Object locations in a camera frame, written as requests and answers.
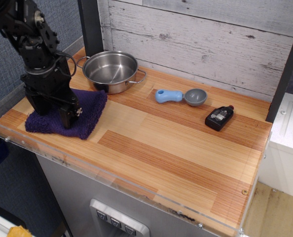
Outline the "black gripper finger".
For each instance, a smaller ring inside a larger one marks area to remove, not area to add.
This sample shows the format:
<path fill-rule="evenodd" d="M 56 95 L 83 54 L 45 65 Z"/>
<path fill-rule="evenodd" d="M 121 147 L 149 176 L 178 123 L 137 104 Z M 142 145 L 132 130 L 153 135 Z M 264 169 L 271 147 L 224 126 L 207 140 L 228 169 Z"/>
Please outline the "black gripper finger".
<path fill-rule="evenodd" d="M 25 95 L 37 114 L 44 116 L 52 109 L 52 104 L 38 92 L 26 88 Z"/>
<path fill-rule="evenodd" d="M 82 107 L 76 107 L 70 105 L 64 105 L 59 108 L 59 115 L 65 129 L 70 129 L 71 125 L 82 114 Z"/>

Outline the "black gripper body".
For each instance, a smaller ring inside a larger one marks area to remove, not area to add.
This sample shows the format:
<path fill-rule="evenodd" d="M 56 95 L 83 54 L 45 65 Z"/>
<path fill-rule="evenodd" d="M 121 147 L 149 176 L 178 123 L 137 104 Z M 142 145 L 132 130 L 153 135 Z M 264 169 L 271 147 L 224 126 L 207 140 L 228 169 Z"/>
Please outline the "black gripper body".
<path fill-rule="evenodd" d="M 21 75 L 25 89 L 36 91 L 46 98 L 52 106 L 70 105 L 79 107 L 79 99 L 70 88 L 70 74 L 65 56 L 58 56 L 54 64 L 46 69 L 31 70 Z"/>

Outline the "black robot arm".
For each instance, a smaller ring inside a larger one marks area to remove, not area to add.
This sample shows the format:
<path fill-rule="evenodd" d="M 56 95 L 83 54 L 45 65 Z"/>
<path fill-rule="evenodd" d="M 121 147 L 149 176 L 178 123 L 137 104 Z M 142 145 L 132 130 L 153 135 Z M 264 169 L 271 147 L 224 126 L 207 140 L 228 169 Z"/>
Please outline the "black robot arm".
<path fill-rule="evenodd" d="M 63 127 L 69 129 L 82 112 L 70 88 L 68 54 L 58 51 L 57 33 L 32 0 L 0 0 L 0 33 L 24 62 L 25 94 L 39 115 L 58 108 Z"/>

